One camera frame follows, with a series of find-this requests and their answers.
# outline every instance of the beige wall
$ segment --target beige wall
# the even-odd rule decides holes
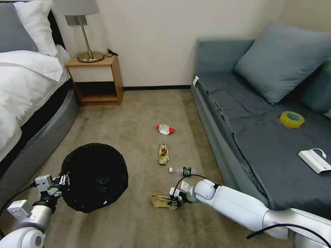
[[[119,53],[124,86],[151,86],[190,84],[197,37],[255,36],[287,0],[97,2],[101,12],[87,17],[91,48]],[[56,18],[69,53],[85,51],[80,27]]]
[[[331,31],[330,0],[288,0],[280,21],[298,28]]]

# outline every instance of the table lamp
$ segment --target table lamp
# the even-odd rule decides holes
[[[95,0],[53,0],[53,7],[56,14],[64,16],[77,16],[82,27],[87,52],[78,53],[77,59],[80,62],[91,63],[104,59],[101,52],[92,52],[87,41],[85,29],[80,16],[99,13],[99,8]]]

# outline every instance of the beige carpet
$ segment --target beige carpet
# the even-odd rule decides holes
[[[176,131],[162,135],[158,123]],[[167,195],[180,178],[169,174],[169,167],[191,166],[222,183],[190,90],[131,91],[125,92],[121,106],[81,108],[70,132],[35,177],[58,175],[68,153],[92,142],[109,144],[124,156],[129,188],[117,202],[90,214],[76,212],[60,200],[46,248],[291,247],[267,235],[246,240],[248,230],[207,205],[187,204],[175,211],[152,207],[150,195]],[[159,143],[168,145],[166,166],[158,165]],[[38,196],[30,190],[22,197]]]

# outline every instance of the wooden nightstand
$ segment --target wooden nightstand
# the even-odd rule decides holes
[[[82,63],[74,57],[67,68],[83,106],[122,103],[123,83],[117,56],[105,56],[94,63]]]

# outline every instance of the white bedsheet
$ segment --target white bedsheet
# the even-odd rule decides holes
[[[68,53],[58,57],[31,51],[0,53],[0,161],[19,141],[21,126],[70,77]]]

